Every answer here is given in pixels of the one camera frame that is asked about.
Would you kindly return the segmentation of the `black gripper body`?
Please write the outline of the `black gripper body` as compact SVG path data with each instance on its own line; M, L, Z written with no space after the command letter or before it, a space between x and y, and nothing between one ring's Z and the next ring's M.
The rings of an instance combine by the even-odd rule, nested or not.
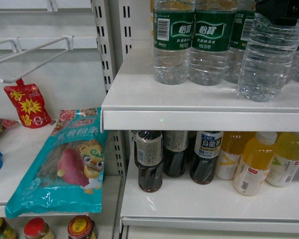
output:
M256 0L255 10L275 25L296 25L299 0Z

